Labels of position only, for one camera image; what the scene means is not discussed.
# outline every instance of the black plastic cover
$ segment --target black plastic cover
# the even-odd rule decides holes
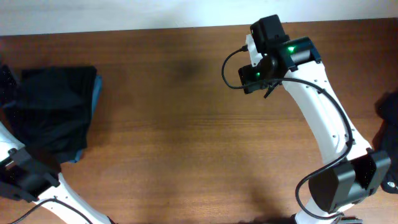
[[[311,195],[323,211],[337,212],[344,205],[359,203],[376,193],[390,164],[384,151],[342,162],[309,180]]]
[[[266,53],[269,48],[289,41],[278,15],[265,17],[250,26],[251,34],[259,53]]]
[[[246,65],[243,66],[238,70],[239,77],[241,79],[242,85],[247,85],[251,84],[254,82],[259,81],[259,76],[257,76],[257,73],[260,73],[260,71],[256,71],[251,65]],[[245,94],[252,93],[256,90],[265,90],[268,87],[268,85],[265,85],[263,83],[259,83],[258,85],[252,85],[249,86],[245,89],[243,89]]]
[[[57,187],[60,164],[43,150],[29,147],[10,150],[0,163],[0,196],[12,200],[36,201],[49,187]]]

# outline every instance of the white robotic arm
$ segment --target white robotic arm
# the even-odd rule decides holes
[[[224,82],[245,94],[268,88],[265,98],[277,85],[283,85],[307,120],[325,164],[298,184],[296,198],[303,210],[296,214],[295,223],[337,223],[343,211],[375,193],[391,164],[388,155],[368,154],[370,144],[349,120],[308,37],[290,40],[274,15],[251,26],[246,44],[224,62]],[[232,55],[244,51],[249,51],[251,64],[239,69],[242,86],[231,86],[225,79],[225,64]],[[314,198],[304,207],[299,190],[308,180]]]
[[[7,161],[10,157],[9,150],[15,149],[16,151],[24,148],[25,145],[18,141],[0,122],[0,163]],[[12,167],[14,161],[7,162],[4,164],[7,167]],[[65,223],[70,224],[112,224],[113,222],[102,213],[96,211],[90,205],[88,205],[75,191],[70,188],[63,178],[62,173],[58,174],[59,185],[49,187],[47,190],[42,192],[36,201],[36,204],[42,204],[41,206],[50,210],[52,213],[60,217]],[[79,211],[81,214],[74,210],[62,205],[63,202],[66,205]]]
[[[299,65],[297,71],[288,71],[285,77],[298,78],[312,82],[324,88],[338,103],[340,103],[330,86],[329,80],[326,76],[325,67],[322,63],[312,61]],[[304,84],[294,82],[282,82],[282,84],[292,95],[307,120],[307,123],[317,140],[323,163],[326,165],[339,158],[346,150],[346,142],[348,138],[341,116],[337,112],[336,108],[330,103],[330,100],[323,94],[319,94],[316,89],[310,88]],[[371,146],[360,135],[350,120],[349,122],[353,131],[355,144],[353,145],[351,152],[347,155],[347,159],[352,160],[366,155],[366,149]],[[353,204],[346,205],[340,208],[339,212],[343,212],[352,206]],[[306,209],[321,217],[332,215],[321,210],[312,198],[307,204]],[[319,220],[313,218],[304,211],[299,212],[295,216],[295,220],[297,224],[329,224],[333,222],[333,219]]]

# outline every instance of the green led light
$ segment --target green led light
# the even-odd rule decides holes
[[[294,48],[295,47],[288,47],[287,50],[289,50],[290,53],[293,53],[294,52]]]

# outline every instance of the black fabric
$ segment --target black fabric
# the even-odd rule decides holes
[[[378,150],[386,151],[391,158],[391,167],[381,187],[386,192],[398,194],[398,93],[389,95],[378,113],[387,123]]]
[[[7,65],[0,65],[0,105],[14,100],[17,82]]]
[[[51,152],[60,163],[87,147],[94,67],[22,71],[14,103],[4,107],[14,135]]]

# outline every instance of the wooden table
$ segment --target wooden table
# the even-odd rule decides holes
[[[374,103],[398,86],[397,21],[284,24],[309,36],[352,122],[372,141],[381,119]],[[299,211],[294,189],[322,165],[317,144],[291,96],[278,88],[245,95],[221,79],[226,56],[249,26],[132,30],[0,38],[16,69],[94,65],[104,88],[69,184],[89,204],[125,223],[237,223]],[[239,84],[238,68],[226,69]],[[309,197],[307,186],[302,198]],[[382,190],[346,214],[398,223],[398,195]],[[0,199],[0,223],[32,204]],[[25,223],[63,223],[45,209]]]

